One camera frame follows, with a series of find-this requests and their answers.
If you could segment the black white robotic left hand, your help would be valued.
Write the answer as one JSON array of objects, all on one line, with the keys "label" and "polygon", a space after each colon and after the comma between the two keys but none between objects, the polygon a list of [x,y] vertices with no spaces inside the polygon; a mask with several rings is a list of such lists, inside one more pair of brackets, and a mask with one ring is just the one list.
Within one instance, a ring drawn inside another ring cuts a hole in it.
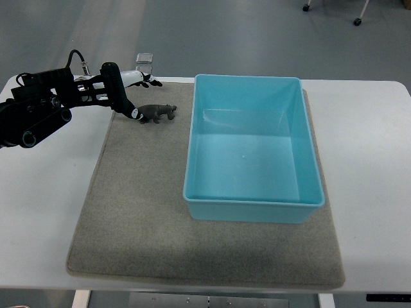
[{"label": "black white robotic left hand", "polygon": [[80,91],[81,102],[110,107],[127,118],[140,120],[143,115],[128,98],[126,88],[132,86],[162,87],[151,74],[140,71],[120,71],[114,62],[106,62],[95,76],[78,76],[74,79]]}]

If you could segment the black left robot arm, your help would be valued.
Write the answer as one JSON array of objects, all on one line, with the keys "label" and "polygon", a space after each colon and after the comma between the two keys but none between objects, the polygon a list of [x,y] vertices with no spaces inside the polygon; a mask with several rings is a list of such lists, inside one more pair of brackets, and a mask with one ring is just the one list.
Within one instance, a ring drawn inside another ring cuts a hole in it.
[{"label": "black left robot arm", "polygon": [[93,99],[81,94],[86,86],[74,82],[70,65],[80,57],[85,77],[89,68],[83,55],[74,49],[62,69],[41,73],[21,73],[12,97],[1,103],[1,147],[32,148],[72,119],[71,108],[87,106]]}]

